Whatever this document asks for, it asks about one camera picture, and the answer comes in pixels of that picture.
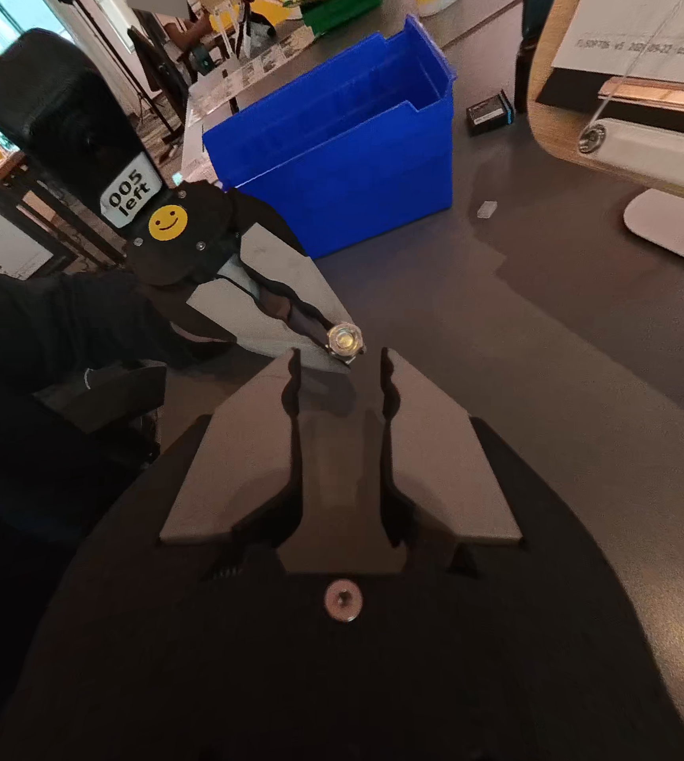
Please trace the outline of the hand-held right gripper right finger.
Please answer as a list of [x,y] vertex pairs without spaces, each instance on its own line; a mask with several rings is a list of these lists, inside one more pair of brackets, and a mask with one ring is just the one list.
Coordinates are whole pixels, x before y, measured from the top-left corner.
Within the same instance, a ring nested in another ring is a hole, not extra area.
[[523,535],[470,414],[391,348],[381,355],[382,522],[411,547],[422,529],[459,542],[517,545]]

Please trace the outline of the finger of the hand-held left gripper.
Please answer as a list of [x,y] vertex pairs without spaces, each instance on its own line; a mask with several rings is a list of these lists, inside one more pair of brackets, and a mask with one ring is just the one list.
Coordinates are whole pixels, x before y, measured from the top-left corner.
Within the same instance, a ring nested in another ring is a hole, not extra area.
[[328,333],[338,323],[354,323],[317,265],[263,226],[241,237],[239,264],[260,309],[296,333]]
[[214,279],[199,285],[187,299],[187,305],[231,333],[237,345],[249,352],[279,358],[290,349],[297,349],[303,367],[349,373],[341,360],[331,357],[326,349],[296,333],[281,319],[267,315],[252,294],[230,280]]

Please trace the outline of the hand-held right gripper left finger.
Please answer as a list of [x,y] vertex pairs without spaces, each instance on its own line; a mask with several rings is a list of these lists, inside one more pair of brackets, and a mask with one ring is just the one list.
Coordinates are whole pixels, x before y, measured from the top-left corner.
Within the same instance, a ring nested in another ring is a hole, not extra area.
[[212,414],[162,526],[166,545],[233,536],[302,485],[300,351],[290,348]]

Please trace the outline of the silver hex bolt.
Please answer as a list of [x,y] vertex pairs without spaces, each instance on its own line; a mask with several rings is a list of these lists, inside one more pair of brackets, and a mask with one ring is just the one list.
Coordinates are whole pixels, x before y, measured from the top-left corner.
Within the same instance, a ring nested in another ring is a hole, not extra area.
[[[333,338],[334,334],[340,329],[340,326],[342,326],[342,328],[347,328],[351,331],[354,331],[357,334],[357,337],[359,340],[358,351],[351,356],[342,356],[338,354],[334,350],[333,343],[330,344],[330,338]],[[332,356],[333,358],[336,358],[338,361],[343,362],[345,365],[349,365],[352,361],[354,361],[355,358],[363,355],[366,352],[366,344],[363,340],[363,333],[361,329],[358,328],[355,324],[350,322],[338,323],[337,325],[330,328],[327,333],[327,343],[325,347],[330,356]]]

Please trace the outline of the blue plastic bin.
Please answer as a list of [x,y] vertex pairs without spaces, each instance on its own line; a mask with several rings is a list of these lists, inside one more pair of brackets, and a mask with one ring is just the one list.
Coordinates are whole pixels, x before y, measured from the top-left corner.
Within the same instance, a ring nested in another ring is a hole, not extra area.
[[313,259],[452,204],[455,72],[423,24],[374,33],[203,135],[223,189],[266,202]]

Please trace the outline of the person's left forearm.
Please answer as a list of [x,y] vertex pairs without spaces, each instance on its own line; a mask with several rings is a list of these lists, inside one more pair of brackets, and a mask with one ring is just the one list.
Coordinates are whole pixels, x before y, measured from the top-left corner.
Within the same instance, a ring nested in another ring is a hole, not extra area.
[[156,361],[188,369],[215,343],[176,332],[123,271],[18,280],[0,274],[0,383],[38,392],[87,369]]

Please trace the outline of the small black box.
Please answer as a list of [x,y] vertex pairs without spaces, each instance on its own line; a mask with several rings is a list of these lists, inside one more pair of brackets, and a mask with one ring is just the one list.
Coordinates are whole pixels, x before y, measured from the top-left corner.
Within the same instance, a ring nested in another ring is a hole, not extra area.
[[505,90],[470,105],[465,112],[470,137],[509,126],[516,118],[516,111]]

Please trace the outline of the green plastic bin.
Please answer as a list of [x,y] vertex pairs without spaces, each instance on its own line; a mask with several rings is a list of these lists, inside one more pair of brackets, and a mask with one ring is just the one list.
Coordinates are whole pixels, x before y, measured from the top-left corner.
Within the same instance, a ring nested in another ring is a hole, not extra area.
[[307,1],[300,2],[304,24],[315,36],[322,36],[380,7],[382,1]]

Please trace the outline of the black device with lit screen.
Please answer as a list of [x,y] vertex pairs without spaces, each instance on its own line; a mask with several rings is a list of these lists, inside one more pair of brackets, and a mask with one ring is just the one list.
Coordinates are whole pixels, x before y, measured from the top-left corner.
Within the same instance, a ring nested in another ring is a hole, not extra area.
[[516,115],[527,112],[527,90],[531,63],[553,4],[554,1],[522,2],[522,38],[518,47],[515,68],[514,108]]

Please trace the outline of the wooden document stand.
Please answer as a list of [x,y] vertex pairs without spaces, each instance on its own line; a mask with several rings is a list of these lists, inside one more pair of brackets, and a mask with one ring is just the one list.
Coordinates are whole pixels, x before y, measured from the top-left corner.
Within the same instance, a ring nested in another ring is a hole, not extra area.
[[684,83],[555,69],[580,2],[554,2],[531,63],[527,113],[541,147],[645,188],[628,230],[684,258]]

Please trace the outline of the printed instruction sheet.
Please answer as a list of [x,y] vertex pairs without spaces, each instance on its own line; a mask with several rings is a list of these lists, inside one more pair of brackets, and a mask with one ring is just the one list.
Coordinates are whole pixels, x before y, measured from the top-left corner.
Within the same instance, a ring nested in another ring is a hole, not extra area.
[[684,1],[583,1],[555,69],[684,83]]

